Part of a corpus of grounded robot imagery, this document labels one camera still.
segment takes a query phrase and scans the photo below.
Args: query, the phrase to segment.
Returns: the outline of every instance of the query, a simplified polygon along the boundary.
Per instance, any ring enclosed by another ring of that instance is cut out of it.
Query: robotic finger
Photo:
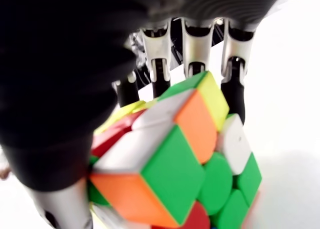
[[[184,76],[190,78],[209,70],[214,21],[183,18],[181,23]]]
[[[161,96],[170,87],[170,30],[170,19],[151,23],[141,29],[154,98]]]

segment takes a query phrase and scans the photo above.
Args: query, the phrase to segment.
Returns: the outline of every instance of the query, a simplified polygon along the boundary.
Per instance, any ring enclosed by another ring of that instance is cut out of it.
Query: white surface
[[[238,114],[225,120],[216,150],[225,156],[233,175],[244,171],[252,151]]]
[[[244,129],[263,181],[247,229],[320,228],[319,12],[319,0],[291,0],[265,18],[255,35]],[[222,46],[211,50],[217,81]],[[182,67],[173,70],[172,82],[182,79]],[[140,96],[150,101],[151,87]],[[49,229],[12,176],[0,181],[0,228]]]
[[[134,121],[132,129],[142,129],[162,122],[173,122],[175,115],[194,91],[194,89],[189,89],[157,102]]]
[[[167,121],[126,133],[94,164],[94,172],[139,173],[173,126]]]

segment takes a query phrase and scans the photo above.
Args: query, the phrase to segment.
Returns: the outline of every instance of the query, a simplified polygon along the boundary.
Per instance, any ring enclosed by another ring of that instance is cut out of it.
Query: green cube face
[[[182,225],[199,194],[205,172],[177,125],[161,143],[141,175]]]
[[[198,196],[208,215],[216,214],[230,195],[233,176],[227,160],[219,152],[203,166],[205,180]]]
[[[251,153],[243,172],[235,176],[235,185],[242,192],[246,204],[250,207],[258,192],[262,176],[253,153]]]
[[[248,209],[242,193],[233,189],[224,207],[218,214],[210,216],[210,220],[218,229],[239,229]]]

